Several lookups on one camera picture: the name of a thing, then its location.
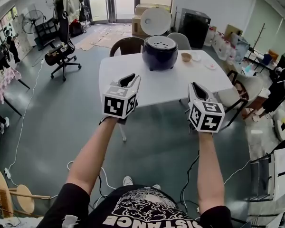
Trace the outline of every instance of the window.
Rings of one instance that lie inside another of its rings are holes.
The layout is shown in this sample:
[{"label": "window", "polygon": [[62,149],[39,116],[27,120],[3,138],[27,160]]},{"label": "window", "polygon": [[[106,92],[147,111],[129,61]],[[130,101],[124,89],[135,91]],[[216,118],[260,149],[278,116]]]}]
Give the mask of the window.
[{"label": "window", "polygon": [[0,40],[3,43],[5,40],[5,31],[8,29],[14,30],[12,21],[15,17],[18,16],[16,7],[13,7],[6,15],[0,20]]}]

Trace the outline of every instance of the white sneaker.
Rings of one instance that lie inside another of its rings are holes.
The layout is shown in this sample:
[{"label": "white sneaker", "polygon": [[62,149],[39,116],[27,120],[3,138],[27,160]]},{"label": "white sneaker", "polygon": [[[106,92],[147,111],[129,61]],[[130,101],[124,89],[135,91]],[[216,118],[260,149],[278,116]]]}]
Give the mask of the white sneaker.
[{"label": "white sneaker", "polygon": [[153,188],[156,188],[156,189],[158,189],[158,190],[161,189],[160,185],[158,185],[158,184],[155,184],[155,185],[153,186]]},{"label": "white sneaker", "polygon": [[5,118],[5,127],[8,128],[10,125],[10,120],[8,117]]},{"label": "white sneaker", "polygon": [[1,123],[1,130],[0,130],[0,133],[1,133],[1,134],[4,134],[4,124],[3,124],[3,123]]},{"label": "white sneaker", "polygon": [[133,185],[133,180],[132,180],[132,178],[129,177],[129,176],[126,176],[126,177],[123,179],[123,185],[124,185],[124,186]]}]

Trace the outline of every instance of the small bowl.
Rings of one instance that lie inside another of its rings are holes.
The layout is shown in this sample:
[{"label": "small bowl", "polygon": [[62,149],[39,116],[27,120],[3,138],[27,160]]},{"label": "small bowl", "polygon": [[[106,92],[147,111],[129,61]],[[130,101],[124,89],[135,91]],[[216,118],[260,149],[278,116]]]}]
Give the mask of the small bowl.
[{"label": "small bowl", "polygon": [[182,60],[183,60],[184,62],[188,63],[188,62],[191,61],[192,56],[191,56],[191,54],[189,54],[189,53],[187,53],[187,52],[183,52],[183,53],[181,54],[181,58],[182,58]]}]

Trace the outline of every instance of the black office chair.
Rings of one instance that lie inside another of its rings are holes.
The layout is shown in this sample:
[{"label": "black office chair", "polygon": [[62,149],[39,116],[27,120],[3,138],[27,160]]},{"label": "black office chair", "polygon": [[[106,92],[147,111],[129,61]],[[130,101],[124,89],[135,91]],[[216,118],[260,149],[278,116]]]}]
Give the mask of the black office chair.
[{"label": "black office chair", "polygon": [[67,45],[67,49],[63,51],[65,48],[61,44],[55,47],[53,44],[55,40],[53,39],[44,45],[44,46],[50,45],[53,48],[46,53],[44,59],[47,62],[47,64],[49,64],[50,66],[54,64],[58,64],[58,67],[52,72],[51,78],[54,78],[53,74],[62,68],[63,69],[63,81],[66,81],[65,68],[68,65],[78,65],[78,68],[81,69],[81,65],[80,63],[70,63],[69,62],[72,59],[76,60],[77,59],[76,56],[73,56],[71,58],[67,57],[68,55],[73,54],[75,51],[75,46],[70,39],[67,12],[63,11],[61,13],[61,16],[59,16],[58,20],[60,24],[59,31],[58,31],[59,38],[61,42]]}]

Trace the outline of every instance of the electric fan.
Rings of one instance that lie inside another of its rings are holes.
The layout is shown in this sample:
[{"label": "electric fan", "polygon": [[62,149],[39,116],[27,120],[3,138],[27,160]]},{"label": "electric fan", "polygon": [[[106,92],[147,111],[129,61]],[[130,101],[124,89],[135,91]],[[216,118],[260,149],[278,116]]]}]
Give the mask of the electric fan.
[{"label": "electric fan", "polygon": [[37,26],[43,24],[44,15],[39,10],[28,12],[22,20],[22,29],[27,34],[38,33]]}]

